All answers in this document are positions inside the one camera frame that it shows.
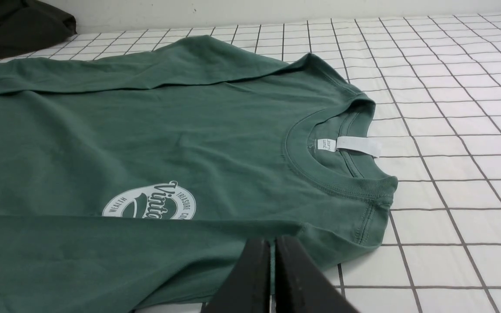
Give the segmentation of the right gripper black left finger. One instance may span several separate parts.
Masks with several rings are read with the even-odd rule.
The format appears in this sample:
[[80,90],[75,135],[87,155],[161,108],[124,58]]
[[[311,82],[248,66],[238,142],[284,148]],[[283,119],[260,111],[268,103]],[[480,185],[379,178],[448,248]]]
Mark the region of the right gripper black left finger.
[[202,312],[267,313],[270,291],[270,244],[264,239],[250,239],[231,273]]

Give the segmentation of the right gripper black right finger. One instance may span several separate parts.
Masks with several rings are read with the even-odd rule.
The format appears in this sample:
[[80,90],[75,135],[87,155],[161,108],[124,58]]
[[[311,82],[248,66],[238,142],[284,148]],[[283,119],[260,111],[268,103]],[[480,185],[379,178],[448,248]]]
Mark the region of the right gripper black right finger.
[[356,313],[293,236],[276,238],[277,313]]

